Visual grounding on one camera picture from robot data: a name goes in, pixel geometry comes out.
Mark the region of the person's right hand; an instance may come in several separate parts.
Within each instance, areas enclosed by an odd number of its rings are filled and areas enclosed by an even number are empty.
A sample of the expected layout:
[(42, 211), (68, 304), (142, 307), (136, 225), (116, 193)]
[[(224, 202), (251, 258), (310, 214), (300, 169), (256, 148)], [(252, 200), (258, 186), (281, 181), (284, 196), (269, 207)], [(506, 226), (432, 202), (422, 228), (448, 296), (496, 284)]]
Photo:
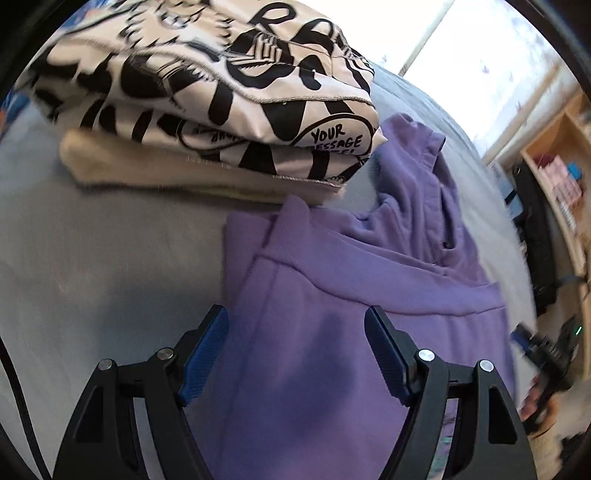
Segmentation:
[[(538, 403), (541, 398), (542, 391), (542, 380), (541, 377), (537, 375), (532, 381), (528, 395), (526, 396), (520, 410), (520, 418), (523, 421), (529, 419), (538, 410)], [(557, 394), (554, 394), (546, 403), (543, 419), (539, 423), (538, 430), (533, 432), (532, 435), (536, 437), (548, 432), (556, 424), (559, 411), (560, 398)]]

